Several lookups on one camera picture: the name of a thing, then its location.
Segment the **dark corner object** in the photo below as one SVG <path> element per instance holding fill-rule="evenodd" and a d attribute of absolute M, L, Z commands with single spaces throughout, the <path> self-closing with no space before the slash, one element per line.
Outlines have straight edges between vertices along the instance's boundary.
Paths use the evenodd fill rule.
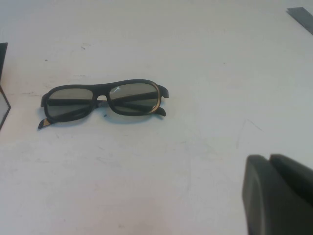
<path fill-rule="evenodd" d="M 7 47 L 8 47 L 8 43 L 0 43 L 0 81 L 1 81 L 2 68 L 3 68 L 3 64 L 4 64 L 4 58 L 5 58 L 5 53 L 6 53 Z M 6 107 L 0 107 L 0 111 L 1 111 L 1 109 L 4 109 L 3 112 L 1 112 L 1 113 L 4 113 L 4 115 L 2 117 L 0 117 L 0 129 L 2 128 L 4 121 L 5 121 L 6 117 L 8 116 L 9 111 L 11 109 L 9 101 L 6 98 L 6 96 L 3 92 L 3 89 L 0 85 L 0 101 L 1 101 L 2 97 L 4 99 L 2 101 L 5 102 L 7 106 Z"/>
<path fill-rule="evenodd" d="M 304 7 L 288 8 L 287 13 L 313 35 L 313 16 Z"/>
<path fill-rule="evenodd" d="M 313 234 L 313 171 L 288 157 L 249 156 L 243 201 L 249 235 Z"/>

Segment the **white table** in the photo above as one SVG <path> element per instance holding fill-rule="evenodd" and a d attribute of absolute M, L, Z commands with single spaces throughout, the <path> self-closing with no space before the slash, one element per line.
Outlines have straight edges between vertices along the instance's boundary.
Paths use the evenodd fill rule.
<path fill-rule="evenodd" d="M 242 235 L 249 154 L 313 167 L 311 0 L 0 0 L 2 235 Z M 167 116 L 40 131 L 64 84 L 144 78 Z"/>

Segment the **lens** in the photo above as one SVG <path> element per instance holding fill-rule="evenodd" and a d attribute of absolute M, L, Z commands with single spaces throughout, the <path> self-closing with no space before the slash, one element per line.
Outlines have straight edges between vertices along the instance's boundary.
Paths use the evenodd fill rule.
<path fill-rule="evenodd" d="M 118 111 L 144 114 L 157 105 L 158 91 L 150 84 L 126 84 L 113 88 L 110 91 L 110 98 Z"/>
<path fill-rule="evenodd" d="M 92 91 L 81 88 L 54 92 L 47 101 L 49 115 L 59 121 L 74 120 L 87 115 L 92 103 Z"/>

